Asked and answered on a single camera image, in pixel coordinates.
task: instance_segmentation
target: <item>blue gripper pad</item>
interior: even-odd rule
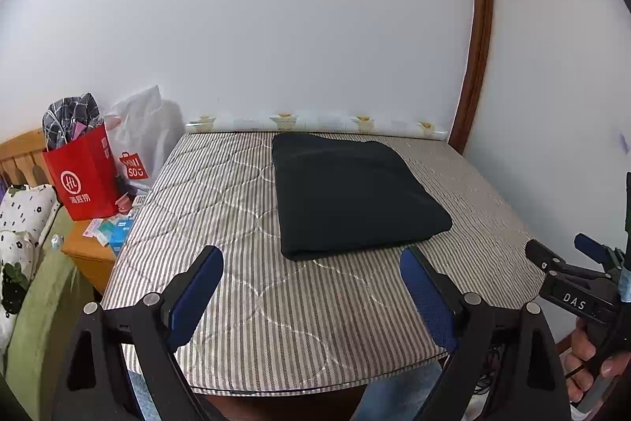
[[[193,337],[193,332],[195,332],[210,298],[222,279],[222,252],[210,246],[204,250],[206,249],[210,249],[210,252],[170,313],[168,327],[171,333],[166,345],[172,352],[180,346],[188,344]]]
[[[453,312],[410,249],[403,250],[400,269],[401,278],[431,339],[452,354],[458,346],[454,335]]]
[[[595,260],[598,264],[605,264],[605,262],[607,262],[607,249],[598,241],[592,240],[592,238],[585,234],[576,234],[574,238],[574,248],[581,251],[591,260]]]

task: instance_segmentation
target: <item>human hand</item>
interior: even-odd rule
[[[579,366],[596,354],[595,346],[589,342],[588,335],[585,332],[586,322],[584,319],[576,319],[576,330],[572,332],[572,353],[566,356],[566,372],[575,370]],[[614,357],[610,357],[603,362],[600,373],[605,378],[612,378],[622,375],[631,359],[630,352],[623,352]],[[567,379],[567,392],[570,401],[580,401],[583,394],[589,391],[594,384],[594,378],[587,369],[581,369],[578,373]]]

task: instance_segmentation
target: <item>clothes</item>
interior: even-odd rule
[[[90,131],[101,123],[99,107],[90,93],[80,97],[64,97],[48,106],[42,118],[43,133],[48,150],[54,150],[75,137],[77,124],[87,127],[77,132]]]
[[[392,247],[451,229],[449,213],[381,143],[285,133],[274,137],[272,159],[288,259]]]
[[[441,376],[438,362],[366,386],[351,421],[412,421]]]
[[[162,418],[160,417],[160,414],[158,414],[158,409],[151,399],[151,393],[147,388],[147,382],[144,381],[144,377],[131,370],[128,370],[127,373],[129,373],[131,386],[134,388],[134,394],[138,400],[138,406],[143,413],[144,420],[160,421]]]

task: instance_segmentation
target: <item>black towel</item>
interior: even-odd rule
[[[288,259],[424,241],[451,228],[399,154],[376,141],[283,133],[272,159]]]

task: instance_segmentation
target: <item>floor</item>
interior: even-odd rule
[[[206,399],[230,421],[348,421],[365,386],[281,398],[214,397]]]

